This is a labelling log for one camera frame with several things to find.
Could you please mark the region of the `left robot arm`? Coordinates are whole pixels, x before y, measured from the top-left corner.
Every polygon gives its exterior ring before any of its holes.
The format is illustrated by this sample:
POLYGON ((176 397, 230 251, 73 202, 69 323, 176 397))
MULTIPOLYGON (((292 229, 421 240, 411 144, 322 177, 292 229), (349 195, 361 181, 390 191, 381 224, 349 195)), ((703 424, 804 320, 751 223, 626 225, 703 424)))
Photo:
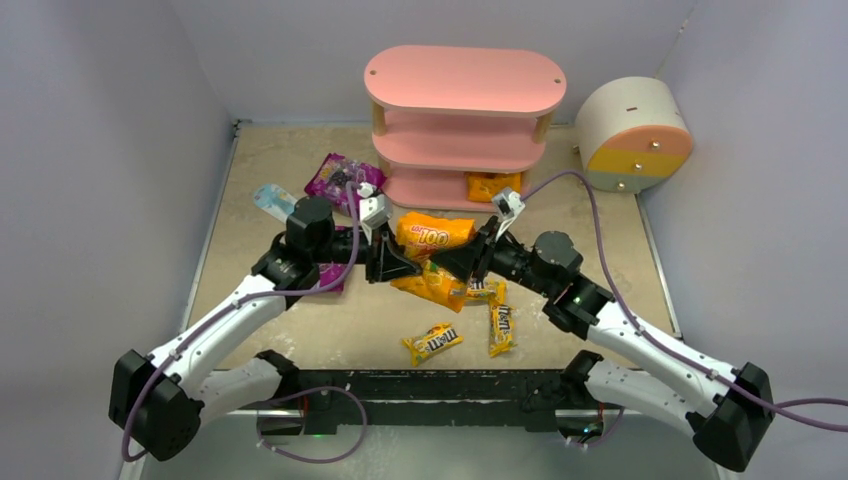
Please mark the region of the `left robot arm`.
POLYGON ((330 202, 300 199, 286 228, 251 267, 235 291, 188 330, 143 355, 129 350, 115 363, 109 419, 123 431, 121 454, 134 462, 147 454, 173 458, 199 429, 244 405, 297 397, 297 369, 267 350, 239 368, 219 363, 256 330, 300 298, 324 292, 319 267, 340 263, 349 274, 365 267, 370 283, 420 273, 388 225, 391 204, 382 193, 359 201, 353 225, 336 227, 330 202))

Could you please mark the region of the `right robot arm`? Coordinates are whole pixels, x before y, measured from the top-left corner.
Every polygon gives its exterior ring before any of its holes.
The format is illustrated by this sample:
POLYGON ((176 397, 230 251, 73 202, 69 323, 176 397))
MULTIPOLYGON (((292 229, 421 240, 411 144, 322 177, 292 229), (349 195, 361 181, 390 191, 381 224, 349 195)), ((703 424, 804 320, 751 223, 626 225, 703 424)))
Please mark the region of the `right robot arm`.
POLYGON ((545 231, 526 247, 497 230, 491 217, 469 242, 430 259, 463 282, 494 273, 544 297, 555 327, 637 367, 630 372, 599 354, 578 354, 568 372, 593 399, 667 423, 715 464, 746 470, 775 417, 762 405, 773 399, 762 368, 735 367, 627 316, 609 290, 581 273, 583 258, 567 234, 545 231))

